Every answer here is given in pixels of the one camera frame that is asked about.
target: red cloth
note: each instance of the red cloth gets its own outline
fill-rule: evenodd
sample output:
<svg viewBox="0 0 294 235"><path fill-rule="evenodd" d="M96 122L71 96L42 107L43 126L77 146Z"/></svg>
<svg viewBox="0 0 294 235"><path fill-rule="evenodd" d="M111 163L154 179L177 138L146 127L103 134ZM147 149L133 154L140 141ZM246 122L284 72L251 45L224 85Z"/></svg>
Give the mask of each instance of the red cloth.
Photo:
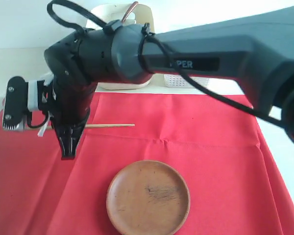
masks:
<svg viewBox="0 0 294 235"><path fill-rule="evenodd" d="M244 96L231 98L248 104ZM97 93L74 161L53 131L0 130L0 235L116 235L105 198L143 159L184 177L191 209L177 235L294 235L294 205L256 119L205 95Z"/></svg>

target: white basket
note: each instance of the white basket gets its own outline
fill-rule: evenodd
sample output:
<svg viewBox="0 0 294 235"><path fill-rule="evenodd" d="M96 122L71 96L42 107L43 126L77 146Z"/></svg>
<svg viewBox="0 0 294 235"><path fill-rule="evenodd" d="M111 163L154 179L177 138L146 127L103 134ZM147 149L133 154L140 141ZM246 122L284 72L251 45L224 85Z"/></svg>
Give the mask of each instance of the white basket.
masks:
<svg viewBox="0 0 294 235"><path fill-rule="evenodd" d="M112 20L121 20L127 9L131 4L104 4L95 7L91 12L96 16L100 17L102 20L106 22L110 22ZM144 24L150 23L150 29L154 32L154 24L153 24L153 16L151 12L151 8L138 4L132 13L128 16L124 25L127 24ZM88 20L86 23L87 28L93 28L96 30L101 29L98 25ZM125 83L98 83L98 86L105 88L107 90L124 90L124 89L138 89L148 85L150 80L148 80L144 84L125 84Z"/></svg>
<svg viewBox="0 0 294 235"><path fill-rule="evenodd" d="M194 81L207 87L209 83L209 78L205 77L191 77ZM175 88L193 88L183 77L173 74L165 74L165 85L166 87L175 87Z"/></svg>

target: wooden plate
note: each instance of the wooden plate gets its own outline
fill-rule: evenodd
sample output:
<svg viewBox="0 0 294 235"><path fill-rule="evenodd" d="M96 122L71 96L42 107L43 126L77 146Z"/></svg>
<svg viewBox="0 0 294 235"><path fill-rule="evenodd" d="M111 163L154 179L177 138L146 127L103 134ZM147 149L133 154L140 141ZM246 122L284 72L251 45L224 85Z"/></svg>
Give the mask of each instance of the wooden plate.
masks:
<svg viewBox="0 0 294 235"><path fill-rule="evenodd" d="M172 235L190 210L190 193L180 174L158 161L122 169L107 194L107 212L122 235Z"/></svg>

